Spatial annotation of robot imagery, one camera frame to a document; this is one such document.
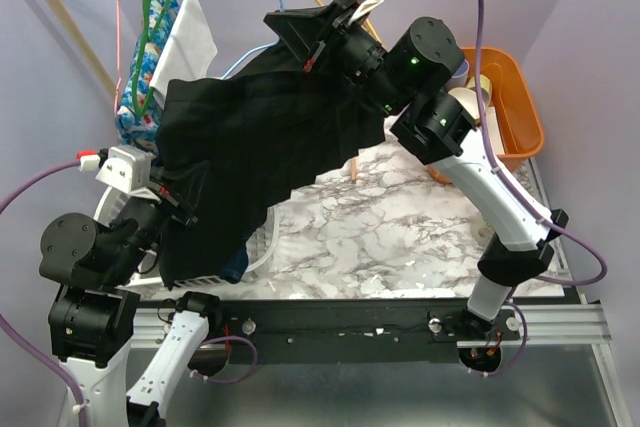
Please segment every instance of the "white cloth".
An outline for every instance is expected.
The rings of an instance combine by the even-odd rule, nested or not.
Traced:
[[[161,108],[169,81],[193,81],[206,77],[209,65],[218,54],[209,24],[198,0],[182,0],[167,44],[149,86]]]

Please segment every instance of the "gray floor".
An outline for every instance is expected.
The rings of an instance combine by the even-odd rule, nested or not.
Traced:
[[[134,351],[129,385],[151,358]],[[242,367],[231,366],[230,377]],[[592,350],[529,347],[503,376],[428,363],[263,366],[216,386],[184,376],[168,427],[423,427],[615,425]]]

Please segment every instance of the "green hanger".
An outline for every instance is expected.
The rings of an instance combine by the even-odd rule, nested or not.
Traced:
[[[162,6],[162,10],[160,11],[160,16],[156,21],[156,25],[153,26],[153,30],[149,33],[149,9],[151,9],[151,0],[142,0],[142,18],[143,18],[143,27],[142,27],[142,38],[140,39],[140,45],[138,46],[138,57],[136,58],[136,69],[134,73],[134,81],[131,85],[131,100],[133,103],[133,109],[139,117],[142,117],[149,108],[149,102],[153,98],[153,89],[149,91],[149,94],[144,99],[144,104],[140,106],[138,104],[138,79],[140,79],[140,70],[142,69],[142,58],[144,55],[144,48],[149,41],[149,39],[153,39],[160,28],[160,24],[162,23],[162,19],[164,18],[167,9],[169,8],[170,0],[166,0],[164,5]]]

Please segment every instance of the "blue hanger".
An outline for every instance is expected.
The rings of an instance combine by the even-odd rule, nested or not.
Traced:
[[[280,6],[280,10],[284,10],[284,0],[278,0],[278,4]],[[229,70],[227,70],[224,75],[221,77],[222,80],[227,79],[231,74],[233,74],[233,72],[244,63],[245,60],[247,60],[247,58],[253,54],[255,54],[256,52],[260,52],[262,50],[268,49],[269,47],[273,47],[274,45],[276,45],[278,43],[278,40],[276,40],[275,42],[271,42],[270,44],[265,44],[265,45],[261,45],[259,47],[254,47],[253,49],[251,49],[249,52],[247,52],[246,54],[244,54],[242,57],[240,57],[238,59],[238,61],[233,64],[231,67],[229,67]]]

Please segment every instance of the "gray wall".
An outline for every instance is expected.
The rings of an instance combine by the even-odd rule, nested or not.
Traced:
[[[113,0],[64,0],[105,65],[115,70]],[[201,0],[220,47],[212,66],[220,74],[245,50],[273,39],[262,24],[276,0]],[[487,0],[487,42],[520,60],[557,0]],[[140,26],[140,0],[123,0],[123,64],[129,63]],[[291,7],[309,0],[288,0]],[[474,0],[391,0],[374,15],[392,43],[419,15],[447,21],[461,44],[473,41]],[[32,173],[69,159],[77,150],[114,141],[111,100],[92,79],[39,0],[1,0],[0,195]],[[0,309],[38,347],[49,350],[46,314],[55,287],[39,278],[39,238],[56,216],[92,212],[102,191],[91,175],[59,174],[31,189],[0,219],[5,273]],[[0,335],[2,424],[51,425],[63,388],[42,366]]]
[[[108,98],[37,0],[0,0],[0,197],[81,149],[115,140]],[[65,212],[92,213],[103,190],[69,171],[41,182],[0,217],[0,311],[49,352],[47,313],[56,294],[38,275],[40,235]],[[0,333],[0,425],[55,425],[64,389]]]
[[[560,0],[526,57],[524,71],[547,133],[540,167],[553,205],[608,259],[591,289],[611,326],[627,404],[640,423],[640,58],[638,0]],[[595,261],[564,242],[571,270]]]

